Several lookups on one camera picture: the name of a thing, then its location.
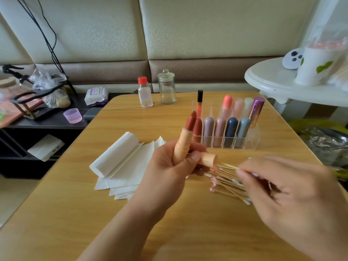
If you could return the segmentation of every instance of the white paper cup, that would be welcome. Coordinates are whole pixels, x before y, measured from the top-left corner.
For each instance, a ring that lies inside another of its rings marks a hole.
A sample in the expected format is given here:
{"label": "white paper cup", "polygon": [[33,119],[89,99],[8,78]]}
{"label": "white paper cup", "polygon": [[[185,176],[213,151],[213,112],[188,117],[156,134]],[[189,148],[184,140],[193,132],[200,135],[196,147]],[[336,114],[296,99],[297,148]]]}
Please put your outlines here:
{"label": "white paper cup", "polygon": [[342,49],[305,48],[295,82],[303,86],[317,86],[329,74]]}

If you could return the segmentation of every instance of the glass jar lid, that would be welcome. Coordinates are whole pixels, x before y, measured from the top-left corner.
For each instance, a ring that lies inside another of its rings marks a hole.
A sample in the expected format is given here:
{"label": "glass jar lid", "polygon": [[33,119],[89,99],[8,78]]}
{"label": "glass jar lid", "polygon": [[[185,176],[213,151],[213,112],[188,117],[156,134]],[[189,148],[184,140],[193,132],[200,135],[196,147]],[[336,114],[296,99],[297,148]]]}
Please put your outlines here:
{"label": "glass jar lid", "polygon": [[174,79],[175,74],[169,72],[168,69],[164,69],[162,73],[157,75],[159,81],[172,81]]}

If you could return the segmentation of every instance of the left hand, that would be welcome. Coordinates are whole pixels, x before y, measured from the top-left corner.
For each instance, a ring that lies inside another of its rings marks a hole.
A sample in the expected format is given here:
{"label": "left hand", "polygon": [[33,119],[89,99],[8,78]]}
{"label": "left hand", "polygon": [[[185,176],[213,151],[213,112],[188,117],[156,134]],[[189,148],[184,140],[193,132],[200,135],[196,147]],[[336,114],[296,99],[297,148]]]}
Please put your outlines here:
{"label": "left hand", "polygon": [[137,188],[129,206],[151,215],[156,222],[163,218],[165,212],[180,197],[185,178],[190,174],[203,176],[209,168],[197,166],[200,152],[206,147],[191,142],[190,154],[180,164],[173,166],[173,153],[177,141],[170,141],[155,149],[144,177]]}

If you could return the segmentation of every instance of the hand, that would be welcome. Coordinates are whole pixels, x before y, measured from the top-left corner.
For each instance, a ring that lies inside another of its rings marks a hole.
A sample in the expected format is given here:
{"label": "hand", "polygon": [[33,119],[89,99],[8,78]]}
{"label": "hand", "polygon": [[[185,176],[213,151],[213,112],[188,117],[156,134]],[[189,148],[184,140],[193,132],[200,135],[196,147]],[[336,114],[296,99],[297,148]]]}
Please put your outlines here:
{"label": "hand", "polygon": [[[258,214],[279,237],[316,261],[347,260],[348,204],[329,168],[271,156],[248,159],[239,168]],[[269,196],[247,172],[280,193]]]}
{"label": "hand", "polygon": [[196,142],[191,143],[191,153],[185,160],[173,166],[175,144],[176,141],[171,141],[155,149],[144,177],[129,201],[134,208],[141,208],[145,214],[154,216],[156,222],[162,219],[166,210],[179,199],[186,176],[203,176],[209,171],[207,167],[197,166],[200,152],[205,152],[207,148]]}

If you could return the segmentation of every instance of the upholstered headboard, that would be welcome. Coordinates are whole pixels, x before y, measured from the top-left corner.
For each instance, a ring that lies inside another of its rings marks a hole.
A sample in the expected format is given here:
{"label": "upholstered headboard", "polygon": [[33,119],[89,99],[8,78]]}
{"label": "upholstered headboard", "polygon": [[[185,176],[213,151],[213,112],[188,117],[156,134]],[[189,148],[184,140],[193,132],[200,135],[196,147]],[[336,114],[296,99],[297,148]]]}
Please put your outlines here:
{"label": "upholstered headboard", "polygon": [[[25,0],[51,44],[37,0]],[[298,45],[317,0],[41,0],[57,33],[55,53],[70,80],[242,82],[253,64]],[[0,64],[57,72],[34,22],[16,0],[0,0]]]}

